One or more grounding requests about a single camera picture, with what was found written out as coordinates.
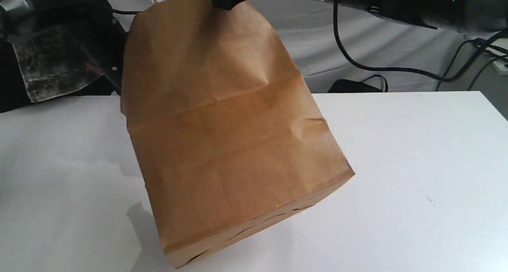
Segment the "brown paper bag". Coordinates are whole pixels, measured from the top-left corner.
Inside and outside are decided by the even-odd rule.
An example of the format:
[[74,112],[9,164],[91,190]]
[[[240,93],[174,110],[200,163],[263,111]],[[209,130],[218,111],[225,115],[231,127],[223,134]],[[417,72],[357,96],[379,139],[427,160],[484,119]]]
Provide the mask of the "brown paper bag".
[[120,96],[177,270],[354,176],[281,38],[248,2],[227,11],[211,0],[169,0],[137,14]]

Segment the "black device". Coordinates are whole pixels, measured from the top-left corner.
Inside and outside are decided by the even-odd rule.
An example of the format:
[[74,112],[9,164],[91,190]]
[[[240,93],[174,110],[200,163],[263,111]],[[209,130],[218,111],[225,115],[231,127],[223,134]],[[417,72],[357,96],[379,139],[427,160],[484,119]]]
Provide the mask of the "black device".
[[[367,80],[373,78],[381,78],[383,81],[382,89],[367,84]],[[356,82],[350,79],[338,79],[327,93],[370,93],[370,92],[388,92],[388,81],[382,75],[372,75],[361,82]]]

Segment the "camouflage jacket person torso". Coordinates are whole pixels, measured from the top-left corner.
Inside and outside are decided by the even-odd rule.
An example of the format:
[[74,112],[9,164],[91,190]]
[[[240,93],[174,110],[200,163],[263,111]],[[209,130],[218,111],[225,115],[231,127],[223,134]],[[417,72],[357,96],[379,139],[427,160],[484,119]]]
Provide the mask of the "camouflage jacket person torso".
[[13,26],[2,10],[2,113],[63,96],[121,92],[127,32],[119,23],[88,15],[25,38]]

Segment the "grey device at right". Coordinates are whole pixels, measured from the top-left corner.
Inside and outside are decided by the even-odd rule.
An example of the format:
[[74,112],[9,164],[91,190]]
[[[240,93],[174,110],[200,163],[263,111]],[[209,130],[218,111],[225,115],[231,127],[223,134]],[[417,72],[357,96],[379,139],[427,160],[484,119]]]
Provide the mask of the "grey device at right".
[[494,61],[493,68],[497,71],[499,75],[507,76],[508,75],[508,39],[500,38],[499,40],[493,42],[492,46],[487,48],[487,55],[489,57],[495,58],[497,56],[504,56],[500,59]]

